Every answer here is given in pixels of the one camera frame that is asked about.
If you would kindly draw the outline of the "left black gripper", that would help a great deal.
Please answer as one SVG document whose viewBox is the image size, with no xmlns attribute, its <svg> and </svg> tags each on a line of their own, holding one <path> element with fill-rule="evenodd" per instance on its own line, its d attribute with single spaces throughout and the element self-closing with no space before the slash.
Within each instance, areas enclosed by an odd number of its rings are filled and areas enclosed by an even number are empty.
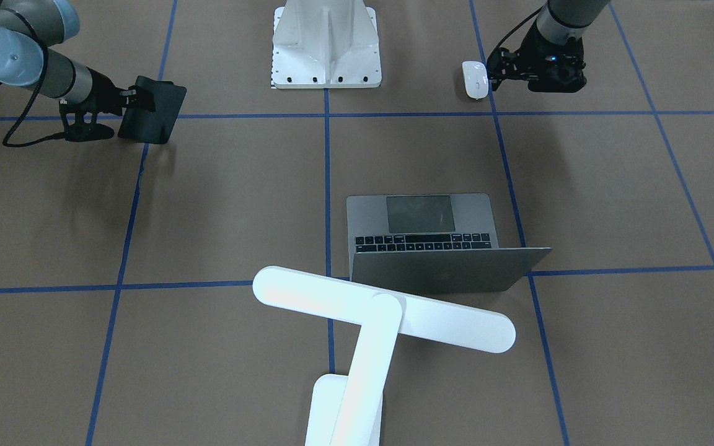
<svg viewBox="0 0 714 446">
<path fill-rule="evenodd" d="M 518 49 L 518 69 L 532 92 L 576 93 L 587 84 L 583 39 L 569 37 L 556 45 L 529 31 Z"/>
</svg>

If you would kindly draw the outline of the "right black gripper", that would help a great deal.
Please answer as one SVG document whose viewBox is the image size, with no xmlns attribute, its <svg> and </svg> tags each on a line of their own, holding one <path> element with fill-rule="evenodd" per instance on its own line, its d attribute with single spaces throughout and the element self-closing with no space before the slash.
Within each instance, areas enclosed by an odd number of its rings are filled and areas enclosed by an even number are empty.
<svg viewBox="0 0 714 446">
<path fill-rule="evenodd" d="M 81 110 L 89 113 L 123 115 L 124 109 L 155 112 L 155 96 L 145 88 L 120 89 L 104 74 L 90 69 L 90 92 L 80 102 Z"/>
</svg>

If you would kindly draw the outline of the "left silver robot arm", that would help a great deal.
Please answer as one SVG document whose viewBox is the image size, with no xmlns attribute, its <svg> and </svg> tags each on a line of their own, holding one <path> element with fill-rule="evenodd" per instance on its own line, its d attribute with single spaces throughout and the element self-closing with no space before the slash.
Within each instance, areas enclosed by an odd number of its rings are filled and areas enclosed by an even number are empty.
<svg viewBox="0 0 714 446">
<path fill-rule="evenodd" d="M 609 1 L 547 1 L 518 49 L 518 68 L 536 93 L 575 93 L 587 84 L 583 34 Z"/>
</svg>

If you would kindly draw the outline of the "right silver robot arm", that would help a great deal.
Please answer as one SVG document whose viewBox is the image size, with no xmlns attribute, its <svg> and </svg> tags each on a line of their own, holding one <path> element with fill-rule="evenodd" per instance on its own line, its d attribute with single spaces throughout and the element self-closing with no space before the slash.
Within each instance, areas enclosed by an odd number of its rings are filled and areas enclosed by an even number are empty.
<svg viewBox="0 0 714 446">
<path fill-rule="evenodd" d="M 0 1 L 0 84 L 62 100 L 83 113 L 153 112 L 154 96 L 144 87 L 118 88 L 107 76 L 52 49 L 80 28 L 68 1 Z"/>
</svg>

